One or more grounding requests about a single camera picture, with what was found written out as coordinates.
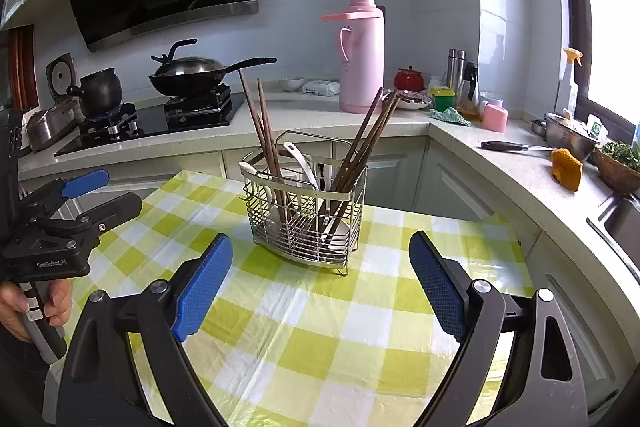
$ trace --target person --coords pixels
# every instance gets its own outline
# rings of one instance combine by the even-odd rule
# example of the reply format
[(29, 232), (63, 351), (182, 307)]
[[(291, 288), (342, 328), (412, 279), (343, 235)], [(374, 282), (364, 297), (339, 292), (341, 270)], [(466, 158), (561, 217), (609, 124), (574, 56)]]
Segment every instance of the person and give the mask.
[[(52, 326), (69, 320), (71, 288), (71, 279), (51, 282), (44, 314)], [(17, 285), (0, 283), (0, 423), (12, 427), (48, 425), (42, 419), (42, 403), (49, 365), (18, 317), (28, 310), (27, 298)]]

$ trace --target green cloth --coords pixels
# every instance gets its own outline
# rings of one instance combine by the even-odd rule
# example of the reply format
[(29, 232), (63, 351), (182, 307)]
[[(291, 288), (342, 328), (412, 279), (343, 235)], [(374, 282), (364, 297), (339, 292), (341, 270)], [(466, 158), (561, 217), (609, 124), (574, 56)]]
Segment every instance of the green cloth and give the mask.
[[(360, 243), (341, 277), (256, 245), (242, 197), (241, 182), (183, 171), (146, 198), (139, 217), (100, 238), (91, 272), (74, 281), (67, 340), (93, 290), (138, 293), (223, 232), (232, 267), (184, 349), (229, 425), (410, 427), (458, 350), (409, 262), (412, 234), (424, 230), (472, 279), (533, 293), (513, 230), (497, 216), (460, 221), (364, 206)], [(470, 421), (494, 403), (511, 349), (502, 337)], [(130, 338), (148, 402), (168, 420), (141, 337)]]
[(436, 111), (435, 109), (429, 110), (429, 118), (433, 118), (433, 120), (440, 120), (448, 123), (457, 123), (458, 125), (466, 125), (469, 127), (468, 121), (460, 116), (460, 113), (456, 111), (453, 107), (449, 107), (444, 111)]

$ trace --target utensil holder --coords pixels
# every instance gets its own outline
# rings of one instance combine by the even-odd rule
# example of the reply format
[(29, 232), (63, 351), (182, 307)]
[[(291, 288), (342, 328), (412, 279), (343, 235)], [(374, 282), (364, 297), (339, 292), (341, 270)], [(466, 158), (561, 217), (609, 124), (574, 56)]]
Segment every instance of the utensil holder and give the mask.
[[(280, 158), (292, 159), (281, 143), (294, 141), (295, 136), (350, 146), (345, 140), (285, 131), (276, 140)], [(341, 160), (305, 156), (316, 179), (324, 179), (324, 186), (330, 187), (342, 164)], [(316, 190), (306, 181), (304, 174), (286, 168), (282, 161), (282, 178), (274, 176), (266, 166), (257, 166), (263, 159), (261, 148), (242, 159), (257, 171), (256, 174), (242, 171), (246, 209), (254, 242), (292, 261), (335, 268), (341, 275), (347, 275), (349, 254), (358, 247), (360, 237), (367, 169), (361, 172), (351, 192), (332, 192)], [(283, 195), (280, 198), (282, 204), (278, 203), (277, 191)]]

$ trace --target pink thermos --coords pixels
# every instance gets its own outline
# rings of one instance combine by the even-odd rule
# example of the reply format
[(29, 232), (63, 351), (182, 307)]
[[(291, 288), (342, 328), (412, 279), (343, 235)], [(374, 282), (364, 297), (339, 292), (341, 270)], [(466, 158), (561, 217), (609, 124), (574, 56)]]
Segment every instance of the pink thermos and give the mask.
[(373, 0), (351, 0), (344, 13), (325, 15), (322, 21), (341, 21), (338, 51), (340, 109), (366, 113), (380, 87), (385, 68), (385, 18)]

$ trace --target wooden chopsticks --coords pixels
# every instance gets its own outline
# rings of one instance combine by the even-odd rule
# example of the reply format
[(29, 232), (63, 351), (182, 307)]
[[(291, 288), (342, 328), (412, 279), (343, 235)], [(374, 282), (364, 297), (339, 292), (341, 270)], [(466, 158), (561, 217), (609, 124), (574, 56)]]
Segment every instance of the wooden chopsticks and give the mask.
[[(373, 108), (375, 108), (375, 106), (377, 105), (379, 98), (380, 96), (378, 95), (371, 104), (369, 112), (367, 113), (368, 118), (370, 118), (370, 115), (373, 113)], [(386, 124), (389, 122), (393, 111), (398, 106), (398, 102), (398, 92), (396, 90), (393, 90), (383, 103), (382, 110), (380, 111), (380, 115), (378, 115), (376, 123), (373, 125), (371, 131), (369, 132), (369, 135), (367, 135), (363, 144), (358, 149), (358, 152), (356, 153), (353, 161), (350, 161), (350, 156), (353, 155), (356, 148), (353, 144), (351, 145), (351, 148), (347, 153), (347, 157), (345, 157), (345, 159), (343, 160), (343, 163), (340, 166), (340, 170), (338, 171), (338, 175), (336, 176), (336, 179), (332, 184), (332, 190), (335, 189), (336, 192), (351, 192), (353, 190), (356, 181), (367, 165), (367, 161), (369, 160), (369, 157), (371, 156), (376, 143), (380, 139), (382, 132), (385, 130)], [(358, 135), (362, 137), (363, 133), (360, 131), (364, 131), (364, 127), (366, 127), (369, 121), (367, 117), (365, 117), (365, 121), (362, 122), (362, 126), (358, 130), (358, 134), (356, 134), (356, 137), (358, 137)], [(349, 203), (349, 201), (343, 201), (342, 203), (334, 201), (331, 204), (330, 213), (332, 214), (332, 216), (334, 216), (335, 213), (335, 216), (331, 229), (328, 232), (329, 236), (334, 234), (337, 230), (338, 225), (340, 225), (342, 216), (344, 216), (344, 213), (347, 211)]]
[[(246, 98), (247, 104), (249, 106), (249, 112), (251, 113), (251, 118), (254, 121), (255, 132), (258, 135), (258, 140), (260, 141), (262, 153), (264, 154), (264, 159), (267, 162), (269, 172), (271, 173), (271, 176), (282, 179), (282, 172), (280, 171), (280, 165), (278, 163), (278, 151), (273, 142), (273, 137), (271, 134), (271, 123), (269, 121), (269, 113), (267, 111), (267, 103), (264, 96), (264, 90), (262, 89), (262, 82), (260, 81), (260, 79), (258, 79), (258, 97), (260, 98), (260, 110), (262, 112), (262, 121), (260, 121), (260, 115), (258, 115), (254, 100), (251, 98), (251, 91), (249, 91), (249, 86), (247, 86), (244, 81), (242, 70), (238, 70), (238, 74), (240, 75), (240, 82), (242, 83), (242, 90), (244, 90), (244, 97)], [(274, 193), (277, 201), (280, 222), (286, 223), (287, 216), (284, 210), (285, 196), (283, 195), (281, 190), (274, 190)]]
[(378, 101), (380, 100), (381, 95), (382, 95), (382, 88), (378, 90), (376, 97), (373, 99), (373, 102), (369, 107), (369, 111), (367, 111), (367, 116), (364, 117), (364, 120), (362, 121), (362, 125), (360, 126), (360, 128), (358, 129), (358, 132), (356, 133), (356, 137), (353, 139), (353, 142), (351, 143), (351, 147), (349, 148), (349, 152), (347, 153), (347, 156), (345, 156), (344, 159), (342, 160), (342, 165), (340, 165), (340, 169), (338, 170), (338, 173), (335, 175), (334, 182), (331, 185), (331, 189), (330, 189), (331, 191), (336, 192), (338, 190), (338, 181), (340, 181), (340, 179), (344, 176), (346, 170), (348, 169), (351, 162), (351, 157), (356, 152), (358, 144), (360, 143), (360, 138), (362, 138), (362, 135), (364, 134), (364, 130), (367, 128), (367, 125), (369, 125), (369, 120), (371, 120), (371, 115), (373, 114), (373, 111), (378, 106)]

